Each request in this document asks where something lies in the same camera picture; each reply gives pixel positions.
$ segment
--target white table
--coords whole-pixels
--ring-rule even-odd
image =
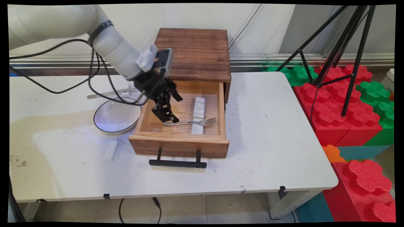
[[[128,87],[123,77],[112,78],[116,89]],[[34,79],[62,90],[85,77]],[[91,81],[97,91],[111,91],[106,76]],[[95,127],[95,110],[106,100],[86,99],[91,93],[83,84],[54,95],[25,78],[10,78],[10,175],[18,202],[277,192],[284,186],[289,193],[270,209],[272,218],[282,218],[338,184],[280,72],[232,74],[225,113],[228,155],[202,158],[206,169],[150,166],[148,160],[156,156],[136,155],[128,133],[112,137]],[[106,162],[103,152],[110,140],[121,144],[115,159]]]

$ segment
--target tripod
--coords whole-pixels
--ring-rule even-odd
[[[289,63],[297,54],[300,53],[300,56],[303,61],[303,65],[306,69],[307,75],[309,77],[309,83],[317,86],[317,88],[320,88],[321,86],[331,84],[340,80],[348,79],[351,78],[348,86],[348,91],[347,95],[345,97],[345,102],[344,106],[342,108],[342,113],[341,116],[345,116],[347,113],[348,109],[348,104],[349,100],[351,98],[351,93],[352,89],[354,88],[354,83],[356,79],[356,75],[358,74],[358,69],[359,69],[359,63],[362,58],[363,54],[363,49],[365,47],[366,43],[366,38],[369,33],[369,28],[370,28],[370,23],[372,22],[372,17],[375,12],[376,6],[372,5],[369,7],[366,17],[366,22],[365,22],[365,27],[363,29],[362,33],[362,38],[359,43],[359,48],[358,48],[358,53],[356,55],[355,59],[355,64],[353,66],[353,71],[352,74],[346,75],[325,83],[322,83],[326,74],[328,73],[328,70],[330,67],[336,67],[338,65],[339,60],[341,59],[342,54],[344,53],[344,50],[346,46],[348,45],[348,42],[351,40],[352,36],[354,35],[355,31],[357,30],[358,26],[362,22],[361,18],[363,19],[364,16],[362,17],[363,13],[365,12],[367,6],[357,6],[355,12],[353,13],[352,17],[350,18],[347,26],[345,27],[344,31],[342,32],[341,36],[339,37],[337,43],[335,44],[334,48],[332,49],[330,56],[326,60],[323,68],[321,69],[320,74],[318,75],[317,79],[313,81],[313,78],[310,75],[309,68],[307,66],[306,59],[304,58],[303,54],[303,48],[306,47],[325,27],[327,27],[328,24],[330,24],[344,9],[347,8],[347,6],[341,6],[317,31],[310,36],[309,39],[307,39],[276,71],[280,71],[283,67],[286,66],[287,63]]]

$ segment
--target wooden lid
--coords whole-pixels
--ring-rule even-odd
[[[231,81],[227,30],[160,28],[154,44],[173,50],[173,80]]]

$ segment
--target white robot arm segment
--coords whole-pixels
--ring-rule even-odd
[[[8,9],[8,49],[49,38],[91,35],[108,17],[99,5],[26,6]],[[135,61],[137,52],[114,26],[101,31],[93,40],[93,48],[125,79],[141,72]]]

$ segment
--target knife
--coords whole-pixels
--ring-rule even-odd
[[[131,91],[131,90],[136,90],[136,88],[126,88],[126,89],[121,89],[121,90],[117,90],[118,93],[122,93],[122,92],[127,92],[127,91]],[[101,95],[114,95],[115,92],[111,91],[111,92],[107,92],[107,93],[101,93]],[[99,95],[95,94],[95,95],[89,95],[87,96],[87,99],[93,99],[93,98],[97,98],[100,97]]]

